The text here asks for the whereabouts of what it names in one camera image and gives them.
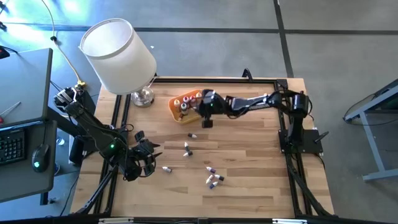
wooden table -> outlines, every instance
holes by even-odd
[[[288,78],[289,89],[303,90],[301,78]],[[155,102],[149,108],[131,104],[127,123],[135,130],[129,135],[132,146],[134,134],[144,130],[146,137],[161,146],[156,172],[148,178],[123,181],[119,173],[112,216],[125,217],[236,217],[270,218],[294,217],[286,161],[280,153],[277,131],[280,129],[277,110],[251,111],[239,119],[225,115],[213,116],[214,127],[201,128],[201,119],[189,124],[176,123],[167,107],[171,97],[193,89],[211,88],[220,95],[254,97],[272,93],[270,84],[232,83],[153,83]],[[95,116],[104,124],[111,123],[116,95],[101,89]],[[118,116],[123,113],[124,100]],[[307,116],[304,128],[313,127]],[[192,139],[187,133],[195,133]],[[184,142],[194,155],[183,157]],[[303,154],[307,184],[324,208],[333,213],[325,171],[319,158]],[[77,211],[98,186],[103,159],[98,153],[87,158],[77,183],[71,212]],[[162,166],[173,169],[171,174]],[[225,176],[222,184],[210,190],[205,184],[214,167]],[[302,194],[297,192],[300,208]],[[105,190],[102,207],[108,196]]]

gray floor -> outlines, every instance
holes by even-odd
[[[63,30],[57,32],[62,49],[88,83],[91,95],[99,92],[100,82],[77,48],[84,32],[65,31],[68,28],[81,30],[82,26],[111,17],[127,19],[134,27],[278,28],[272,0],[46,2],[57,29]],[[279,2],[286,29],[398,29],[398,2],[394,0]],[[8,31],[0,31],[0,45],[20,51],[53,47],[48,29],[51,20],[40,1],[9,0],[0,21],[9,22]],[[147,46],[154,47],[149,49],[157,59],[159,75],[239,77],[248,67],[255,77],[287,76],[279,34],[140,32],[139,35]],[[320,131],[330,131],[323,146],[335,213],[346,218],[396,222],[398,177],[368,184],[362,181],[362,175],[377,171],[377,167],[363,128],[345,124],[341,118],[352,104],[398,77],[397,36],[292,34],[287,35],[287,45],[294,77],[305,79],[313,101],[315,124]],[[54,51],[52,80],[60,86],[76,83],[58,50]],[[371,118],[374,123],[381,119]],[[397,143],[386,138],[386,133],[397,129],[398,123],[373,127],[388,167],[398,167],[398,152],[394,152]],[[57,160],[66,164],[65,150],[57,149],[57,154]],[[58,197],[57,203],[40,207],[38,195],[1,203],[0,220],[59,215],[75,176],[76,173],[71,173],[55,178],[50,197]]]

